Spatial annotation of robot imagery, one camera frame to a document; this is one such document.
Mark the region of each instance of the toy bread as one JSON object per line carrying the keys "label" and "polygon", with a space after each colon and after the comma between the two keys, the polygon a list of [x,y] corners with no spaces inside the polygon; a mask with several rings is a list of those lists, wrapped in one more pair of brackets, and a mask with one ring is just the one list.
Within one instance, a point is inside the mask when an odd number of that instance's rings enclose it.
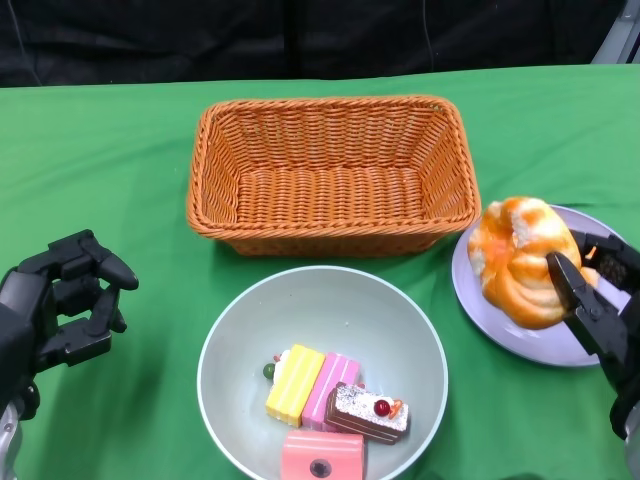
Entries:
{"label": "toy bread", "polygon": [[468,244],[485,298],[529,329],[555,325],[564,314],[545,258],[554,251],[564,254],[587,282],[596,285],[597,273],[581,268],[580,252],[564,221],[536,198],[493,202]]}

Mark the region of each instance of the green fruit decoration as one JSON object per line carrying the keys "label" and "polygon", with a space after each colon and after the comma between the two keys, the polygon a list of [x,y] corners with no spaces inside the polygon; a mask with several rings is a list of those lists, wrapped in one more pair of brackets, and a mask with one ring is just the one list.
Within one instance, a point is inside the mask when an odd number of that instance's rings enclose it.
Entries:
{"label": "green fruit decoration", "polygon": [[262,374],[268,380],[273,380],[273,373],[276,371],[276,366],[274,363],[267,363],[262,369]]}

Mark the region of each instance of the white bowl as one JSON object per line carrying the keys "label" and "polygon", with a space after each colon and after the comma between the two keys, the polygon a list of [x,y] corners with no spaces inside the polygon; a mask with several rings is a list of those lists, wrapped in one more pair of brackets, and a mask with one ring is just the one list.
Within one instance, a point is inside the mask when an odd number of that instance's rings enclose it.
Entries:
{"label": "white bowl", "polygon": [[396,445],[367,442],[366,480],[391,479],[429,445],[444,413],[448,374],[442,345],[418,306],[393,285],[357,270],[314,266],[269,277],[236,298],[207,336],[198,402],[216,445],[251,478],[280,478],[292,428],[266,413],[271,382],[262,368],[300,343],[362,365],[367,390],[409,405],[411,428]]}

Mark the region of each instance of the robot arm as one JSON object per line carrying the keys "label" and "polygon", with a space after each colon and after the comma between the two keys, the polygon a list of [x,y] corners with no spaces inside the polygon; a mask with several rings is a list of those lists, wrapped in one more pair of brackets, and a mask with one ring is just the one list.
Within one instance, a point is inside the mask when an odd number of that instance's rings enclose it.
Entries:
{"label": "robot arm", "polygon": [[[118,309],[120,290],[136,288],[133,271],[90,230],[49,244],[7,272],[0,283],[0,480],[14,478],[18,422],[33,418],[40,404],[35,375],[108,352],[111,332],[127,327]],[[58,324],[58,315],[85,311],[89,318]]]}
{"label": "robot arm", "polygon": [[547,255],[549,274],[567,314],[565,323],[589,354],[597,354],[617,393],[610,412],[613,431],[625,440],[628,418],[640,402],[640,253],[614,235],[572,232],[583,265],[631,294],[618,310],[587,284],[562,254]]}

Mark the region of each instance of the green tablecloth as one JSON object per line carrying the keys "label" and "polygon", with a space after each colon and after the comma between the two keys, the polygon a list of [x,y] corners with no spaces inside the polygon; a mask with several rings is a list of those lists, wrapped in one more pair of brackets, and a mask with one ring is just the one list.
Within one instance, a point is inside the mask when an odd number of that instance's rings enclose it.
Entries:
{"label": "green tablecloth", "polygon": [[[122,295],[129,329],[111,353],[37,377],[42,406],[24,424],[21,479],[241,478],[200,418],[198,355],[236,295],[312,261],[243,258],[190,231],[185,196],[199,115],[239,97],[409,93],[445,96],[459,107],[484,205],[539,196],[577,207],[640,245],[636,66],[0,90],[0,265],[92,228],[141,282]],[[447,354],[444,420],[403,478],[629,478],[601,371],[545,368],[486,338],[454,293],[455,241],[414,257],[332,262],[404,290]]]}

